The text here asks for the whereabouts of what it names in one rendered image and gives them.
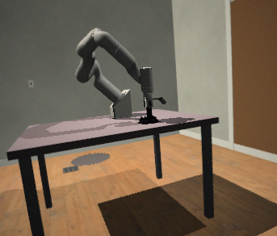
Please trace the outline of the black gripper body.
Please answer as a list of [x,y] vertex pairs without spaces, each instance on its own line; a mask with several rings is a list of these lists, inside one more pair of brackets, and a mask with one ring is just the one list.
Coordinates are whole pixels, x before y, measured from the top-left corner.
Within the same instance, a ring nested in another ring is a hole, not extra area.
[[153,92],[145,92],[142,93],[144,94],[144,107],[149,107],[149,101],[151,102],[151,105],[153,107],[153,96],[152,96]]

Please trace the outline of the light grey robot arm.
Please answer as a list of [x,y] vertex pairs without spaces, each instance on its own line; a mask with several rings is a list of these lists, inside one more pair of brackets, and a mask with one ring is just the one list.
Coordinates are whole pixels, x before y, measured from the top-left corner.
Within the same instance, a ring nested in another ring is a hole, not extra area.
[[92,52],[98,46],[110,53],[128,74],[141,84],[141,92],[153,92],[153,69],[151,67],[139,69],[135,58],[109,33],[102,32],[98,28],[93,29],[77,46],[77,53],[82,58],[76,71],[76,79],[79,82],[88,82],[94,75],[94,86],[112,101],[112,107],[124,97],[126,91],[125,93],[122,91],[121,94],[121,91],[102,75],[100,65],[95,60],[95,52]]

